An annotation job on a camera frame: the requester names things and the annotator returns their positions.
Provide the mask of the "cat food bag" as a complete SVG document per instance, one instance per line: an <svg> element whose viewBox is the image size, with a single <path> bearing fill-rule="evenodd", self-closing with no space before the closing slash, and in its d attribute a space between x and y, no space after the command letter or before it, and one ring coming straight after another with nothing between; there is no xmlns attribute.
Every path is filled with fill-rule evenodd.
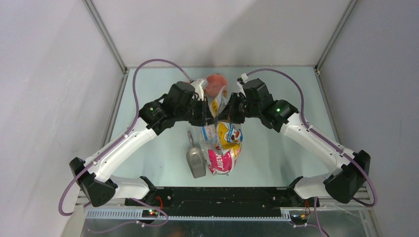
<svg viewBox="0 0 419 237"><path fill-rule="evenodd" d="M229 175L241 153L243 139L240 124L222 120L201 127L200 145L213 175Z"/></svg>

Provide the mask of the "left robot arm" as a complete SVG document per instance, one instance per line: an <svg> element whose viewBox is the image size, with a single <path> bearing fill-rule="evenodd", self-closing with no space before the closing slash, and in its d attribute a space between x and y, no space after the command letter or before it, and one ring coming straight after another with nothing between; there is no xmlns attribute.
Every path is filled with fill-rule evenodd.
<svg viewBox="0 0 419 237"><path fill-rule="evenodd" d="M92 206L99 207L117 198L135 198L146 206L155 202L154 186L146 177L122 178L113 173L136 150L178 121L187 121L192 126L213 124L204 95L208 84L206 79L174 83L168 93L144 104L133 124L118 138L85 160L70 161L76 183Z"/></svg>

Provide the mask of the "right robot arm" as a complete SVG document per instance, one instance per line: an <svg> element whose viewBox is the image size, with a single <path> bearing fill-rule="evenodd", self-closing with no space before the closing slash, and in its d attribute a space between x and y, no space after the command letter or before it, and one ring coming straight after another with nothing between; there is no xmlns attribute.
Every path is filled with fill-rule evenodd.
<svg viewBox="0 0 419 237"><path fill-rule="evenodd" d="M349 203L367 180L371 157L364 150L354 152L331 141L308 124L302 113L286 100L274 100L260 79L247 81L240 93L232 93L218 120L244 123L258 118L261 123L291 138L315 154L328 169L323 175L297 178L287 193L288 202L301 206L308 198L332 197Z"/></svg>

